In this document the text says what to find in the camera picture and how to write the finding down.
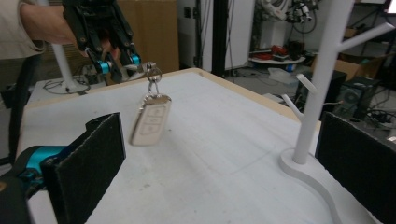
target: keychain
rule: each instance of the keychain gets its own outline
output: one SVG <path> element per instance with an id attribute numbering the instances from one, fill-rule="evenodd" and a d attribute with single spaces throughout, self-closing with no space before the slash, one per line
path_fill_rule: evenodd
<path id="1" fill-rule="evenodd" d="M 163 74 L 155 63 L 145 63 L 143 70 L 148 78 L 148 94 L 139 108 L 130 143 L 133 146 L 155 145 L 163 135 L 172 100 L 158 91 Z"/>

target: shelf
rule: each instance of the shelf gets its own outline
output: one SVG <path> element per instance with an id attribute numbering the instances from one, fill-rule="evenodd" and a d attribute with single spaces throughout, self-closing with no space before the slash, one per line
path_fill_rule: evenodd
<path id="1" fill-rule="evenodd" d="M 254 62 L 254 63 L 291 64 L 291 63 L 302 63 L 302 62 L 305 60 L 305 57 L 301 57 L 299 60 L 295 60 L 295 61 L 286 60 L 286 61 L 283 61 L 283 62 L 274 61 L 274 60 L 261 60 L 261 59 L 258 59 L 258 58 L 249 58 L 249 60 L 250 60 L 251 62 Z"/>

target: table surface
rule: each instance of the table surface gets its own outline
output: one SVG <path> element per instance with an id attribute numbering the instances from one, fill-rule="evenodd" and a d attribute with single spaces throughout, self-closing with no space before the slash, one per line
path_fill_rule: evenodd
<path id="1" fill-rule="evenodd" d="M 332 223 L 324 200 L 279 168 L 300 128 L 288 108 L 199 69 L 166 74 L 159 89 L 172 107 L 156 146 L 128 144 L 141 79 L 28 105 L 20 148 L 68 145 L 85 122 L 120 112 L 126 159 L 87 223 Z M 36 223 L 56 223 L 46 191 L 29 205 Z"/>

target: metal key ring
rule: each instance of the metal key ring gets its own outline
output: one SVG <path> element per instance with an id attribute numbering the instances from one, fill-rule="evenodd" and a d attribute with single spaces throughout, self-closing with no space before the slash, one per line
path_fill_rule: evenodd
<path id="1" fill-rule="evenodd" d="M 147 74 L 149 82 L 160 82 L 163 78 L 163 72 L 157 67 L 156 63 L 146 63 L 143 71 Z"/>
<path id="2" fill-rule="evenodd" d="M 148 94 L 153 95 L 153 94 L 152 94 L 152 90 L 151 90 L 151 87 L 152 87 L 152 84 L 153 84 L 153 83 L 155 84 L 155 89 L 156 89 L 156 91 L 157 91 L 157 94 L 160 94 L 160 92 L 158 91 L 157 80 L 156 80 L 155 77 L 154 77 L 153 79 L 154 79 L 154 80 L 153 80 L 153 81 L 150 81 L 149 84 L 148 84 Z"/>

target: sleeve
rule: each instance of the sleeve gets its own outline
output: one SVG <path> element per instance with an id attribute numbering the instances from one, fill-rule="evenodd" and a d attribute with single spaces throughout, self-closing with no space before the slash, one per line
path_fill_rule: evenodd
<path id="1" fill-rule="evenodd" d="M 25 58 L 44 51 L 44 41 L 32 41 L 20 18 L 21 4 L 28 0 L 0 0 L 0 60 Z"/>

